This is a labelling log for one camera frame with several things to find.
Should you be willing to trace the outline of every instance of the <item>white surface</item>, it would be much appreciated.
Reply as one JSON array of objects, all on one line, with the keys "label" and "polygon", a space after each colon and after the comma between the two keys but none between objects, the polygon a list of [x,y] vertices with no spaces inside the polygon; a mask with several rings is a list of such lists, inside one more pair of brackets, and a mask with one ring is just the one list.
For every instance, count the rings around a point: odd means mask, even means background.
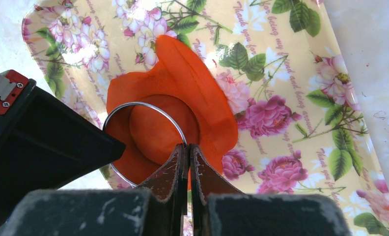
[{"label": "white surface", "polygon": [[[0,66],[50,91],[21,36],[22,18],[35,2],[0,0]],[[389,185],[389,0],[325,0],[325,5]],[[65,188],[109,186],[95,171]]]}]

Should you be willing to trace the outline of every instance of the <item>floral tray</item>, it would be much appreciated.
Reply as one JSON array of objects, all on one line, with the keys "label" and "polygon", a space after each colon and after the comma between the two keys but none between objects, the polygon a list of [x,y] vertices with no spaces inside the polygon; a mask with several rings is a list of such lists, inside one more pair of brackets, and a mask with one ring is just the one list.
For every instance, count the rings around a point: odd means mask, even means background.
[{"label": "floral tray", "polygon": [[161,34],[192,48],[228,98],[239,126],[228,181],[329,196],[354,235],[389,236],[389,191],[321,0],[49,0],[23,21],[56,97],[100,128],[110,81],[152,68]]}]

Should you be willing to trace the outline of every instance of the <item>black object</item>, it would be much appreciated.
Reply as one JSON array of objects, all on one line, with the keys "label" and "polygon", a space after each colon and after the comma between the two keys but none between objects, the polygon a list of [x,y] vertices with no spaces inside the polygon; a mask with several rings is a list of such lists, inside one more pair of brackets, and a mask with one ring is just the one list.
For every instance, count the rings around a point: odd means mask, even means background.
[{"label": "black object", "polygon": [[247,195],[178,145],[136,189],[29,193],[4,236],[179,236],[192,175],[194,236],[351,236],[342,211],[321,195]]},{"label": "black object", "polygon": [[13,70],[0,74],[0,94],[10,92],[0,96],[0,225],[28,192],[60,188],[125,149],[34,80],[19,84],[23,79]]}]

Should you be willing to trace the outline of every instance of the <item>table surface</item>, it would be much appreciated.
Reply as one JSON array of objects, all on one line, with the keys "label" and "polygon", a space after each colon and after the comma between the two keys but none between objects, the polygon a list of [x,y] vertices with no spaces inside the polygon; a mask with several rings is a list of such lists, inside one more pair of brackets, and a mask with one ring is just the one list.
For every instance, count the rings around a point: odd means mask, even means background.
[{"label": "table surface", "polygon": [[[0,67],[15,69],[51,92],[21,36],[36,0],[0,0]],[[389,186],[389,0],[325,0],[369,133]],[[110,188],[99,171],[64,189]]]}]

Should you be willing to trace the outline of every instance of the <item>metal ring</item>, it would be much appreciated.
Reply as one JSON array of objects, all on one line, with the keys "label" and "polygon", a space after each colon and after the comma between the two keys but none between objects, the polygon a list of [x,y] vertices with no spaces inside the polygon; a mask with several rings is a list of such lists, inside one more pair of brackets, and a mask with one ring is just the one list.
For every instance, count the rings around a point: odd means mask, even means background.
[{"label": "metal ring", "polygon": [[[137,106],[137,105],[141,105],[141,106],[145,106],[145,107],[151,108],[151,109],[153,109],[153,110],[159,112],[161,115],[165,116],[168,120],[170,120],[171,123],[173,123],[174,127],[176,127],[177,131],[179,131],[180,137],[181,137],[182,140],[183,140],[183,145],[184,145],[184,147],[187,147],[186,137],[184,136],[183,130],[180,128],[180,126],[177,124],[177,122],[176,122],[169,114],[167,114],[165,111],[161,110],[160,108],[158,108],[158,107],[156,107],[156,106],[154,106],[154,105],[151,105],[151,104],[145,103],[145,102],[127,102],[127,103],[124,103],[124,104],[122,104],[122,105],[117,106],[115,109],[112,110],[112,112],[111,112],[111,113],[108,115],[108,117],[106,118],[102,130],[105,131],[106,126],[107,126],[109,120],[112,118],[112,116],[113,116],[116,112],[118,112],[118,111],[121,110],[122,108],[129,107],[129,106]],[[123,178],[125,181],[127,181],[128,183],[130,183],[131,186],[133,186],[133,187],[137,186],[137,184],[135,184],[135,183],[129,181],[125,176],[123,176],[123,175],[118,171],[118,169],[113,165],[113,163],[111,163],[111,167],[112,167],[112,169],[113,169],[121,178]]]}]

